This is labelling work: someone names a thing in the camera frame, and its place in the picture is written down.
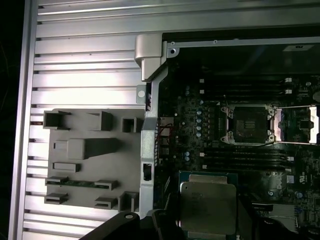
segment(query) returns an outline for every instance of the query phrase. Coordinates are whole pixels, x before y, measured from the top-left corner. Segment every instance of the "motherboard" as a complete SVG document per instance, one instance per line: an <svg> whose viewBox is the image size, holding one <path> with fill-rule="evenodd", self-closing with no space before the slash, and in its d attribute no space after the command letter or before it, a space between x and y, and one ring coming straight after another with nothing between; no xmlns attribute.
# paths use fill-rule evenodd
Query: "motherboard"
<svg viewBox="0 0 320 240"><path fill-rule="evenodd" d="M236 174L258 215L320 227L318 103L320 75L175 71L159 90L155 201L164 172Z"/></svg>

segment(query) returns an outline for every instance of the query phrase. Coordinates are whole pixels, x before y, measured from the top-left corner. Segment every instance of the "cpu socket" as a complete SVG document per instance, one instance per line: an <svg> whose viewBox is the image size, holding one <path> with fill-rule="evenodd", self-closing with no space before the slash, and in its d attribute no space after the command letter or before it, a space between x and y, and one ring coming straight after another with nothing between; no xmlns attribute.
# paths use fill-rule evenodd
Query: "cpu socket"
<svg viewBox="0 0 320 240"><path fill-rule="evenodd" d="M268 104L233 104L221 107L226 133L220 140L231 145L256 146L275 141L276 109Z"/></svg>

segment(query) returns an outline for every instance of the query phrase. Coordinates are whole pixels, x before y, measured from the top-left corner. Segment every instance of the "label sticker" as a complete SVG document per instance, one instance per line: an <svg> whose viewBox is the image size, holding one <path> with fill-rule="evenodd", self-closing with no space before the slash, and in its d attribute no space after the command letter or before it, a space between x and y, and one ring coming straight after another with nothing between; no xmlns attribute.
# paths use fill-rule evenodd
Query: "label sticker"
<svg viewBox="0 0 320 240"><path fill-rule="evenodd" d="M293 175L287 175L287 176L286 176L286 183L287 183L287 184L294 184L294 183L295 183L295 176L293 176Z"/></svg>
<svg viewBox="0 0 320 240"><path fill-rule="evenodd" d="M314 45L291 45L287 46L283 49L284 52L300 52L300 51L308 51Z"/></svg>

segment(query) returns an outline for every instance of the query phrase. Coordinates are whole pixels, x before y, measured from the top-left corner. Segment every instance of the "metal bracket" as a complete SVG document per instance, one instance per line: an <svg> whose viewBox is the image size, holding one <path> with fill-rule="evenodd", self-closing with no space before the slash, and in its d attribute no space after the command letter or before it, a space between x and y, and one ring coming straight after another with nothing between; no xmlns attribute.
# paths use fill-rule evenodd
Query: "metal bracket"
<svg viewBox="0 0 320 240"><path fill-rule="evenodd" d="M236 107L265 107L265 109L268 111L267 115L267 120L271 120L272 118L275 117L276 114L276 108L272 105L267 105L267 104L233 104L233 105L228 105L228 106L223 106L221 107L221 111L226 114L226 135L221 137L220 140L226 144L230 145L248 145L248 143L245 142L235 142L234 139L234 133L228 129L229 127L229 119L234 118L234 112ZM265 140L265 143L250 143L250 145L263 145L263 144L268 144L272 143L275 141L275 131L273 129L274 124L271 123L271 130L267 131L267 139Z"/></svg>
<svg viewBox="0 0 320 240"><path fill-rule="evenodd" d="M137 85L136 86L136 103L145 104L147 98L147 86Z"/></svg>

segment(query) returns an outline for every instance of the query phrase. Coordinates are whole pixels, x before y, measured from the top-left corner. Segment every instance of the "capacitor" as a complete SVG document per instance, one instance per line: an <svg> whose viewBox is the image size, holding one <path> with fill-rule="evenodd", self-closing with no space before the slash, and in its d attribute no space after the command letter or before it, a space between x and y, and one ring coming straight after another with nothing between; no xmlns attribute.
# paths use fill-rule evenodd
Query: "capacitor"
<svg viewBox="0 0 320 240"><path fill-rule="evenodd" d="M296 198L297 199L302 199L303 198L303 194L302 194L302 192L299 192L299 191L296 191L295 193L294 193L294 195L296 196Z"/></svg>

